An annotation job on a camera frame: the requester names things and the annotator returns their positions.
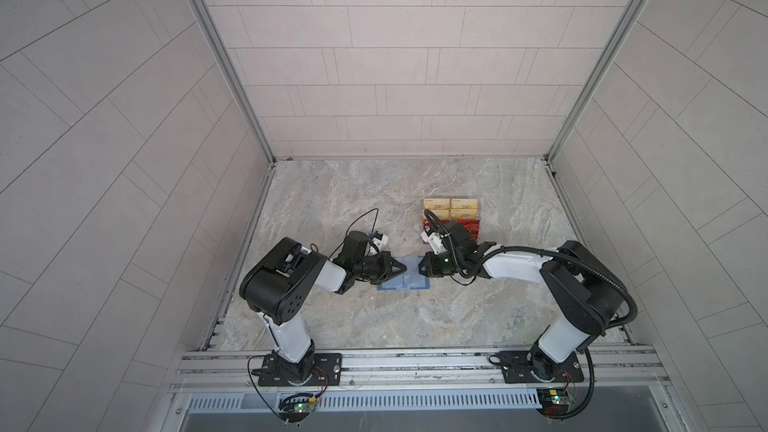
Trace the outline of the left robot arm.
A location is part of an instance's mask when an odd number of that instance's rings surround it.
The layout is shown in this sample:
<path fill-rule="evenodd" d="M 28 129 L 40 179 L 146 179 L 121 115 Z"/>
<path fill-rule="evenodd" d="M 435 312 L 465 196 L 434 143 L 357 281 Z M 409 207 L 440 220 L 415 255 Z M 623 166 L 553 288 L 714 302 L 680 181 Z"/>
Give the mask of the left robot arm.
<path fill-rule="evenodd" d="M 312 360 L 314 343 L 300 310 L 313 287 L 342 295 L 358 282 L 380 285 L 407 271 L 382 238 L 351 231 L 331 259 L 284 237 L 246 274 L 239 296 L 265 322 L 279 361 L 304 375 Z"/>

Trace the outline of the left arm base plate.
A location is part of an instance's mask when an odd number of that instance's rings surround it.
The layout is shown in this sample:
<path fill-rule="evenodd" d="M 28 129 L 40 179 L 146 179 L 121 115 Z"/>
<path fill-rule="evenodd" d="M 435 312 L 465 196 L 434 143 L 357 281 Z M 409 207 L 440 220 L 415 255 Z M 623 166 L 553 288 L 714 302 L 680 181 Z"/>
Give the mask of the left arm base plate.
<path fill-rule="evenodd" d="M 259 387 L 338 386 L 343 355 L 310 352 L 309 358 L 290 362 L 276 352 L 267 354 L 260 367 L 250 366 Z"/>

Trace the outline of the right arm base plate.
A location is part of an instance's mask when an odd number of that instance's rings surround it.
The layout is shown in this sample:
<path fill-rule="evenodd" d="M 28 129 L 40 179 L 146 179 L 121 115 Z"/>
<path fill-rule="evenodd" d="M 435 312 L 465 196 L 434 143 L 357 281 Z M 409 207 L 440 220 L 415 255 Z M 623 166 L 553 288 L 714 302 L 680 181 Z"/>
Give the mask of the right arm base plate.
<path fill-rule="evenodd" d="M 488 361 L 501 369 L 507 384 L 581 383 L 585 380 L 575 353 L 557 363 L 542 352 L 507 350 L 492 354 Z"/>

